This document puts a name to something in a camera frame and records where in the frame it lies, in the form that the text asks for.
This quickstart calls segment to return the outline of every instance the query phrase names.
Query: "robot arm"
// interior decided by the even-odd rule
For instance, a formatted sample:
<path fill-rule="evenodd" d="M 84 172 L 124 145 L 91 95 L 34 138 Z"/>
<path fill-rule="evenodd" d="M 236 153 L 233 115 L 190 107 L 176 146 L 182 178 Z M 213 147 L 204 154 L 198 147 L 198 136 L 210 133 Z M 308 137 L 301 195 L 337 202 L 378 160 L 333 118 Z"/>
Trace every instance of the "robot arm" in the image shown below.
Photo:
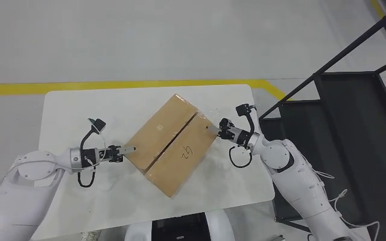
<path fill-rule="evenodd" d="M 248 104 L 236 108 L 239 116 L 247 116 L 255 108 Z M 209 127 L 217 136 L 249 149 L 251 155 L 260 155 L 274 184 L 282 196 L 305 220 L 316 240 L 363 240 L 353 233 L 330 205 L 324 183 L 315 174 L 311 164 L 290 140 L 264 138 L 263 134 L 239 129 L 228 119 L 222 119 L 220 128 Z"/>
<path fill-rule="evenodd" d="M 123 155 L 135 147 L 109 146 L 106 149 L 83 149 L 84 141 L 92 134 L 100 134 L 105 123 L 90 120 L 92 128 L 80 147 L 67 149 L 62 155 L 34 151 L 18 157 L 0 186 L 0 241 L 30 240 L 43 221 L 65 172 L 78 174 L 95 168 L 102 161 L 122 162 Z M 48 186 L 34 187 L 38 180 L 53 180 Z"/>

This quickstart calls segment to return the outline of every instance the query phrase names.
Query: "black stair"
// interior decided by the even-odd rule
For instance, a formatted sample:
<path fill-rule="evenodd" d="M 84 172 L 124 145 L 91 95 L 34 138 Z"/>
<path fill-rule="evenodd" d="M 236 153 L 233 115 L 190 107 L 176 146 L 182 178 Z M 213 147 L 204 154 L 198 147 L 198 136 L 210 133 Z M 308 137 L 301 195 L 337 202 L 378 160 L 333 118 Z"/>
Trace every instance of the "black stair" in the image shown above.
<path fill-rule="evenodd" d="M 290 139 L 321 178 L 329 199 L 348 189 L 338 210 L 353 224 L 386 223 L 386 88 L 374 72 L 324 73 L 315 79 L 321 100 L 285 101 L 280 118 L 260 121 L 268 140 Z M 277 218 L 300 219 L 276 192 Z M 386 240 L 380 229 L 378 239 Z"/>
<path fill-rule="evenodd" d="M 367 213 L 386 222 L 386 89 L 374 72 L 325 73 L 315 79 L 339 148 Z M 386 240 L 380 230 L 379 240 Z"/>
<path fill-rule="evenodd" d="M 329 199 L 344 189 L 349 192 L 339 200 L 339 211 L 351 223 L 364 221 L 362 208 L 341 162 L 342 155 L 335 147 L 326 115 L 320 101 L 288 101 L 279 107 L 286 138 L 302 152 L 315 170 L 331 174 L 335 179 L 321 177 Z"/>

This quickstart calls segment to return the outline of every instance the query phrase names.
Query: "cardboard box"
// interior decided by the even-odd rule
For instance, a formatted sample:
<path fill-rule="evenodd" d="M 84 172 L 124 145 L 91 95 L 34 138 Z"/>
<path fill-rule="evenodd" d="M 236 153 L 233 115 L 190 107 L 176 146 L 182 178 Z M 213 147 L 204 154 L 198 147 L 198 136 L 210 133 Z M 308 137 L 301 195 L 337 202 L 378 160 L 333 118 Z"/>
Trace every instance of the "cardboard box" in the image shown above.
<path fill-rule="evenodd" d="M 172 197 L 216 139 L 212 123 L 179 95 L 128 141 L 136 151 L 126 157 L 165 195 Z"/>

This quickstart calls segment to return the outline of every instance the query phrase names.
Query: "black cable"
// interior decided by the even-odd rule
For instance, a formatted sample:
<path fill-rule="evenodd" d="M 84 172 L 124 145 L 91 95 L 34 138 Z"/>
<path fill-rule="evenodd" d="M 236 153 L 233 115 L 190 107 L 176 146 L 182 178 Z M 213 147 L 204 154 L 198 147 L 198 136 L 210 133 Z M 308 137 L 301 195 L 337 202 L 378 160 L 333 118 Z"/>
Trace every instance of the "black cable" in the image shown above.
<path fill-rule="evenodd" d="M 82 141 L 80 142 L 80 160 L 81 160 L 81 163 L 84 162 L 84 155 L 83 155 L 83 145 L 84 143 L 86 142 L 86 140 L 91 136 L 91 134 L 94 133 L 94 130 L 91 129 L 85 136 L 84 138 L 82 139 Z M 95 167 L 94 167 L 94 171 L 92 172 L 92 178 L 91 178 L 91 181 L 88 185 L 84 185 L 82 183 L 82 180 L 80 179 L 80 172 L 78 172 L 78 183 L 81 187 L 91 187 L 91 185 L 94 183 L 94 179 L 95 179 Z"/>
<path fill-rule="evenodd" d="M 80 172 L 78 172 L 78 183 L 79 183 L 79 185 L 80 185 L 81 187 L 85 187 L 85 188 L 91 187 L 91 185 L 94 183 L 94 179 L 95 179 L 95 171 L 92 172 L 92 178 L 91 178 L 90 183 L 89 183 L 88 185 L 84 185 L 84 184 L 82 183 L 82 180 L 80 180 Z"/>
<path fill-rule="evenodd" d="M 251 164 L 251 162 L 252 162 L 252 152 L 249 152 L 249 156 L 250 156 L 249 162 L 248 162 L 247 164 L 243 165 L 243 166 L 238 166 L 238 165 L 236 165 L 236 164 L 233 162 L 232 156 L 230 155 L 232 149 L 235 149 L 235 148 L 236 148 L 236 146 L 233 146 L 233 147 L 231 147 L 231 148 L 229 149 L 229 159 L 230 159 L 230 162 L 231 162 L 235 167 L 237 167 L 237 168 L 244 168 L 244 167 L 249 166 L 249 164 Z"/>
<path fill-rule="evenodd" d="M 246 115 L 249 125 L 251 126 L 250 134 L 253 134 L 255 132 L 255 123 L 253 123 L 252 117 L 250 114 Z"/>

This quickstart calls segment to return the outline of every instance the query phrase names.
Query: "gray floor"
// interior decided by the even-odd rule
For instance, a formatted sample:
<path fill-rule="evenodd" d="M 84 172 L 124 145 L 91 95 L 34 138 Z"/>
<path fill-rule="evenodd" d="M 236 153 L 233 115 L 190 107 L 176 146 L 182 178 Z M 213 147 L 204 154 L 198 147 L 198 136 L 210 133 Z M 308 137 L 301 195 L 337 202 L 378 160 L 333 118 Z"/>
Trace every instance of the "gray floor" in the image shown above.
<path fill-rule="evenodd" d="M 0 83 L 268 78 L 288 93 L 378 19 L 369 0 L 2 1 Z M 332 70 L 382 66 L 385 35 Z M 277 101 L 253 93 L 260 114 Z M 294 97 L 317 98 L 312 85 Z M 0 96 L 0 177 L 17 155 L 38 148 L 43 102 L 43 95 Z M 237 240 L 306 240 L 274 222 L 271 202 L 226 213 Z M 123 233 L 105 230 L 101 241 Z"/>

